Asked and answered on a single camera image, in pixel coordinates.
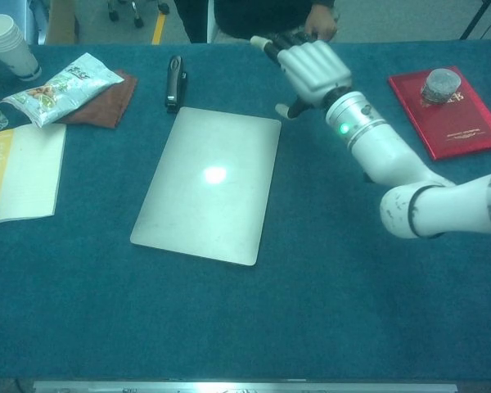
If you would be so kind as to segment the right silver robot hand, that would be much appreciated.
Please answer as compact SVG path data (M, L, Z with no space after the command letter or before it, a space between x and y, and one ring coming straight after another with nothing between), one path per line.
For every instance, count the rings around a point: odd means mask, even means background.
M259 48L278 65L297 94L291 105L279 103L276 112L293 120L311 108L328 110L352 89L352 75L331 46L303 32L275 34L271 38L253 36L251 45Z

